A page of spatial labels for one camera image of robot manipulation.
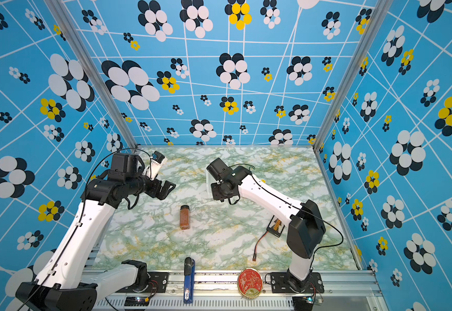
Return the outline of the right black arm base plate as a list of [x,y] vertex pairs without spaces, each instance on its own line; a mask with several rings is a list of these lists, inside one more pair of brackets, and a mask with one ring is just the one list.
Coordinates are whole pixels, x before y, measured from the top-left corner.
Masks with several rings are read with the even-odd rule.
[[275,294],[323,294],[325,292],[320,273],[312,272],[303,281],[289,272],[272,272],[265,282]]

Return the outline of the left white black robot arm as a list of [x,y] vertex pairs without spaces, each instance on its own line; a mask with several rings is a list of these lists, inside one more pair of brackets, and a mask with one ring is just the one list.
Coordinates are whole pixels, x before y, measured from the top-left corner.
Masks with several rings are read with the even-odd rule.
[[141,194],[164,200],[175,189],[174,183],[157,179],[167,162],[160,152],[149,155],[148,166],[138,154],[113,152],[110,156],[111,168],[86,185],[74,220],[51,259],[33,281],[19,285],[16,298],[20,308],[92,310],[99,301],[123,288],[157,292],[158,284],[150,278],[146,263],[138,260],[125,260],[112,270],[82,281],[91,251],[102,240],[122,201]]

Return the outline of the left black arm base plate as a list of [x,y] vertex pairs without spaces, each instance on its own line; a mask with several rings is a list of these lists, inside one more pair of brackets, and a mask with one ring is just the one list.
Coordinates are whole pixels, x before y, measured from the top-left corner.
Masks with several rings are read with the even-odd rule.
[[165,293],[169,284],[170,272],[149,272],[146,286],[131,285],[117,291],[117,293]]

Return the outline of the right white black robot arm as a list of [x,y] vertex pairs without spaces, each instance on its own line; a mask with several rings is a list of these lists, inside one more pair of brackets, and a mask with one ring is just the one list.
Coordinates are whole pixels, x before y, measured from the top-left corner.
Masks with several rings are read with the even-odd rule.
[[211,184],[215,200],[233,204],[231,199],[234,197],[248,199],[268,210],[287,227],[286,242],[292,251],[288,283],[296,293],[306,290],[310,285],[314,253],[326,233],[317,204],[290,198],[265,184],[251,170],[241,165],[229,167],[219,158],[206,169],[215,179]]

